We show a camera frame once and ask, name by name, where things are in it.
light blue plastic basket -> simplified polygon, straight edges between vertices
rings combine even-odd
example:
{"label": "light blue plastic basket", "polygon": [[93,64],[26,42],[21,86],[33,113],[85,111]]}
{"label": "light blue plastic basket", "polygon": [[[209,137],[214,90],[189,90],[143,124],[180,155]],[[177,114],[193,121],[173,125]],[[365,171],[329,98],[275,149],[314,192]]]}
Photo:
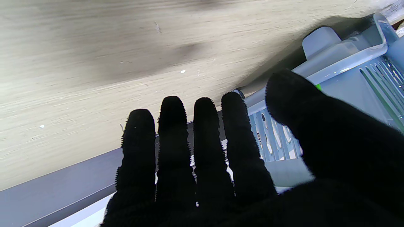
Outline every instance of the light blue plastic basket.
{"label": "light blue plastic basket", "polygon": [[[295,73],[404,133],[404,39],[384,16],[374,14],[369,28],[346,40],[321,27],[303,40],[303,49],[307,61]],[[275,185],[291,187],[312,179],[300,159],[299,142],[266,110],[265,88],[244,101]]]}

green object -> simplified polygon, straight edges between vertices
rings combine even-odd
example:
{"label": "green object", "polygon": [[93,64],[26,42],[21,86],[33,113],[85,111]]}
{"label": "green object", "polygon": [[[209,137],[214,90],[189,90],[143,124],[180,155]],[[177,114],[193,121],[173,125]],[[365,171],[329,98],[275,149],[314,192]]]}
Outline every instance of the green object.
{"label": "green object", "polygon": [[321,90],[321,85],[320,85],[320,84],[317,84],[317,85],[316,85],[316,88],[317,88],[318,90]]}

wooden surface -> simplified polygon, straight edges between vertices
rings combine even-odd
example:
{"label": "wooden surface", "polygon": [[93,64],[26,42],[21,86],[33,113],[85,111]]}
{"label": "wooden surface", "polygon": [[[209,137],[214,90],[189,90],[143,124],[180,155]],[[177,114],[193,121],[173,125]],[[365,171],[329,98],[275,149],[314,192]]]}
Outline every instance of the wooden surface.
{"label": "wooden surface", "polygon": [[0,1],[0,190],[120,146],[129,112],[193,104],[370,0]]}

gloved hand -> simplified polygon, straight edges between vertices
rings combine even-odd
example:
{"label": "gloved hand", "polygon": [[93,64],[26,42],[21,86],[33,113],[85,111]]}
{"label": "gloved hand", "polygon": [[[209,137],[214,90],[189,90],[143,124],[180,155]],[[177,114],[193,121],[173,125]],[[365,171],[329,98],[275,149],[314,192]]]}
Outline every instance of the gloved hand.
{"label": "gloved hand", "polygon": [[277,196],[260,159],[243,100],[230,92],[221,102],[234,185],[226,172],[213,102],[200,98],[194,107],[195,181],[183,104],[178,97],[166,97],[158,121],[157,161],[152,115],[146,109],[129,115],[122,136],[124,158],[116,176],[117,192],[107,206],[102,227],[216,225],[233,219],[253,204]]}

white surface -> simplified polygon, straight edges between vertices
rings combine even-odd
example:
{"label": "white surface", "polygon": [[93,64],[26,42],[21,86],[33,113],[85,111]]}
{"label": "white surface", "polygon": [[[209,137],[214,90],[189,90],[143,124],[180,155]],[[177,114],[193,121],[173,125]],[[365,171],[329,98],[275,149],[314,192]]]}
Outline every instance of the white surface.
{"label": "white surface", "polygon": [[89,205],[88,207],[74,213],[67,218],[56,222],[49,227],[93,227],[97,226],[104,219],[105,208],[113,194]]}

